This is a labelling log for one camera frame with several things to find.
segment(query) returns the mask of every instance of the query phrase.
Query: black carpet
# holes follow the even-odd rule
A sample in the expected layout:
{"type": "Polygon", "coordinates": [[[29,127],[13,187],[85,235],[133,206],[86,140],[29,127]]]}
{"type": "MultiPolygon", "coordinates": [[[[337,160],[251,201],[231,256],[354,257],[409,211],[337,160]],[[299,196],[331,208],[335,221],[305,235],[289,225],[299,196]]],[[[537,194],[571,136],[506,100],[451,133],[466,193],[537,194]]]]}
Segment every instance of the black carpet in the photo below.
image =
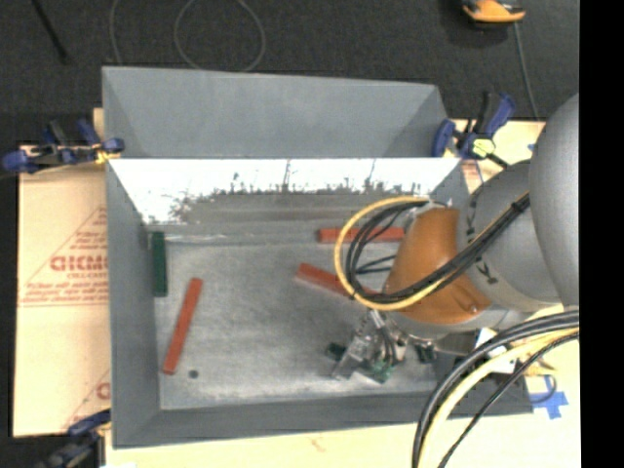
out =
{"type": "MultiPolygon", "coordinates": [[[[505,92],[515,118],[545,120],[579,90],[580,0],[520,1],[522,23],[482,31],[449,0],[40,0],[63,64],[31,1],[0,0],[0,154],[91,113],[114,63],[431,83],[453,118],[476,116],[484,90],[505,92]]],[[[15,181],[1,179],[2,468],[64,441],[10,437],[16,206],[15,181]]]]}

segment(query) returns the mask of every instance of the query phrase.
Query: blue clamp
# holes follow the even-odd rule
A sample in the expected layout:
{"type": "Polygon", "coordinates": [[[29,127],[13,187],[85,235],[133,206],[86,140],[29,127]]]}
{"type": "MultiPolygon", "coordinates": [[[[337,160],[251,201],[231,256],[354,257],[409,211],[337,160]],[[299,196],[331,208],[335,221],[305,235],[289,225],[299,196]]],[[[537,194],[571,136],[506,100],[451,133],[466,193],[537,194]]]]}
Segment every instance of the blue clamp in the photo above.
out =
{"type": "Polygon", "coordinates": [[[35,464],[34,468],[73,468],[84,461],[94,450],[94,444],[101,436],[96,431],[100,426],[110,422],[110,409],[106,409],[73,424],[67,430],[69,437],[76,438],[53,452],[45,461],[35,464]]]}
{"type": "Polygon", "coordinates": [[[477,120],[474,124],[469,120],[463,132],[459,132],[449,119],[441,122],[434,134],[431,156],[439,158],[449,149],[461,159],[492,159],[494,134],[507,123],[515,110],[516,104],[507,94],[499,94],[498,103],[494,103],[491,93],[485,92],[477,120]]]}
{"type": "Polygon", "coordinates": [[[78,165],[95,161],[101,154],[118,154],[125,148],[120,138],[100,140],[94,127],[85,119],[77,122],[82,137],[79,144],[72,144],[59,123],[51,121],[42,134],[42,143],[29,151],[12,151],[2,157],[2,167],[16,174],[34,174],[42,170],[66,165],[78,165]]]}

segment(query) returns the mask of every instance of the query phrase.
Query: gray paint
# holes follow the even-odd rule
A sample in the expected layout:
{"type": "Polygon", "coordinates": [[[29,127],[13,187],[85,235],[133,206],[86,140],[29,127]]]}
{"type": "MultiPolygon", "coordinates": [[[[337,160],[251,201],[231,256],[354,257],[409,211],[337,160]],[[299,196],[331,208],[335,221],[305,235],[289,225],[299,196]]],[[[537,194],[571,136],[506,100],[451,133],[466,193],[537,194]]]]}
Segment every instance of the gray paint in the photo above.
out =
{"type": "MultiPolygon", "coordinates": [[[[528,171],[529,162],[517,163],[473,193],[459,217],[460,249],[528,191],[528,171]]],[[[493,302],[521,312],[560,301],[537,242],[531,208],[518,216],[483,259],[467,271],[475,286],[493,302]]]]}
{"type": "MultiPolygon", "coordinates": [[[[332,245],[318,245],[318,220],[282,222],[289,231],[251,227],[253,239],[197,242],[218,234],[210,222],[190,230],[164,227],[170,295],[153,298],[146,233],[123,184],[109,167],[109,258],[116,447],[411,421],[436,385],[433,369],[410,350],[391,381],[329,377],[326,346],[346,343],[364,308],[293,278],[301,261],[331,265],[332,245]],[[159,372],[188,279],[202,277],[198,304],[178,373],[159,372]],[[189,372],[199,374],[191,378],[189,372]]],[[[350,212],[345,209],[345,218],[350,212]]],[[[253,214],[248,216],[253,224],[253,214]]],[[[388,253],[376,245],[371,256],[388,253]]]]}
{"type": "Polygon", "coordinates": [[[433,85],[106,66],[108,137],[127,157],[429,157],[433,85]]]}
{"type": "Polygon", "coordinates": [[[159,410],[158,359],[147,236],[123,184],[106,169],[114,442],[159,410]]]}
{"type": "MultiPolygon", "coordinates": [[[[429,156],[431,137],[446,117],[437,88],[417,84],[134,67],[105,67],[102,75],[106,133],[126,141],[124,157],[422,157],[429,156]]],[[[297,217],[299,233],[276,234],[269,220],[256,224],[248,244],[197,244],[197,235],[218,233],[220,225],[235,230],[240,223],[232,221],[205,217],[207,223],[193,227],[165,227],[172,236],[195,237],[172,247],[172,293],[154,299],[146,225],[112,168],[107,192],[115,447],[417,419],[436,380],[431,366],[415,357],[385,385],[361,377],[324,380],[325,345],[341,337],[346,342],[363,309],[293,281],[303,256],[321,261],[330,254],[331,247],[326,251],[314,243],[319,216],[313,204],[307,217],[304,211],[297,217]],[[220,273],[220,289],[203,300],[187,361],[166,382],[158,367],[175,304],[193,272],[220,273]],[[283,277],[273,279],[278,272],[283,277]],[[211,302],[220,304],[218,311],[210,310],[211,302]],[[277,341],[271,337],[278,335],[277,341]],[[227,346],[230,338],[234,342],[227,346]],[[228,349],[237,362],[227,362],[228,349]],[[282,365],[281,359],[294,360],[282,365]],[[228,364],[233,368],[225,368],[212,389],[211,373],[228,364]],[[194,378],[199,381],[183,374],[190,366],[200,372],[194,378]],[[285,379],[292,379],[291,388],[277,386],[285,379]],[[189,389],[193,385],[201,389],[189,389]]],[[[461,177],[454,171],[449,178],[440,195],[465,199],[461,177]]],[[[358,208],[345,206],[343,219],[358,208]]],[[[286,228],[295,229],[292,223],[286,228]]]]}
{"type": "Polygon", "coordinates": [[[579,95],[548,120],[531,160],[530,196],[544,258],[566,305],[580,301],[579,95]]]}

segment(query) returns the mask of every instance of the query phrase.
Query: table surface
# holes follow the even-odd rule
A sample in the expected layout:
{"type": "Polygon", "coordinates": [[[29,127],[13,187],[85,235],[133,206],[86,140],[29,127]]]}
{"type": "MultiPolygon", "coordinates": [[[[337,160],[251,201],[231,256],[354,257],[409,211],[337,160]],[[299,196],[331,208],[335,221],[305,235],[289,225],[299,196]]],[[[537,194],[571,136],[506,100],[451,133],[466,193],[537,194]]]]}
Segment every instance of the table surface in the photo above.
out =
{"type": "MultiPolygon", "coordinates": [[[[94,116],[103,133],[100,113],[94,116]]],[[[458,130],[465,122],[456,121],[458,130]]],[[[511,121],[499,130],[496,154],[514,163],[530,158],[543,123],[511,121]]],[[[500,171],[494,163],[481,162],[475,168],[469,186],[500,171]]],[[[570,343],[549,354],[548,363],[555,376],[559,406],[535,407],[530,414],[486,417],[453,456],[449,466],[514,467],[535,465],[546,468],[580,466],[580,387],[578,344],[570,343]]],[[[529,393],[544,393],[543,376],[526,379],[529,393]]],[[[160,467],[318,467],[410,466],[414,423],[386,427],[360,428],[313,434],[229,441],[190,442],[185,445],[156,448],[117,449],[111,445],[110,427],[104,430],[107,466],[140,468],[160,467]]],[[[442,454],[467,425],[469,419],[447,421],[434,442],[434,451],[442,454]]]]}

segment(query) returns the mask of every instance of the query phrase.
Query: orange stick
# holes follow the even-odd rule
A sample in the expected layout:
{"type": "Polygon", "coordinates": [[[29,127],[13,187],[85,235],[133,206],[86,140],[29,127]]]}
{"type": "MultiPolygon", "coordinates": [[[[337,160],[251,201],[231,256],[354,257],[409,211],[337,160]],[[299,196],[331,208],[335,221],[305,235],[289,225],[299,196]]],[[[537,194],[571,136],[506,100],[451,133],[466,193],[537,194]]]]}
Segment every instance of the orange stick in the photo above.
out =
{"type": "Polygon", "coordinates": [[[177,315],[177,323],[175,324],[174,334],[169,344],[165,364],[163,364],[164,374],[174,374],[176,372],[177,361],[179,361],[182,349],[184,348],[186,334],[191,325],[195,306],[199,300],[199,294],[203,284],[204,282],[196,277],[192,278],[188,284],[182,308],[177,315]]]}
{"type": "MultiPolygon", "coordinates": [[[[359,230],[360,229],[358,227],[351,228],[351,230],[349,230],[344,237],[344,242],[349,243],[353,241],[359,230]]],[[[380,230],[381,227],[375,227],[372,230],[371,235],[376,234],[380,230]]],[[[338,239],[338,234],[340,234],[339,228],[319,229],[317,232],[317,240],[319,243],[335,243],[335,240],[338,239]]],[[[402,227],[388,227],[387,230],[384,230],[383,233],[374,238],[373,242],[401,241],[403,236],[405,236],[405,231],[402,227]]]]}
{"type": "MultiPolygon", "coordinates": [[[[299,268],[297,269],[294,276],[302,281],[307,281],[314,285],[317,285],[321,288],[325,288],[326,290],[330,290],[331,292],[342,294],[347,296],[347,293],[344,290],[344,287],[340,284],[338,280],[338,276],[328,272],[327,270],[320,269],[319,267],[315,267],[309,263],[300,263],[299,268]]],[[[375,294],[373,290],[369,290],[365,288],[368,294],[375,294]]]]}

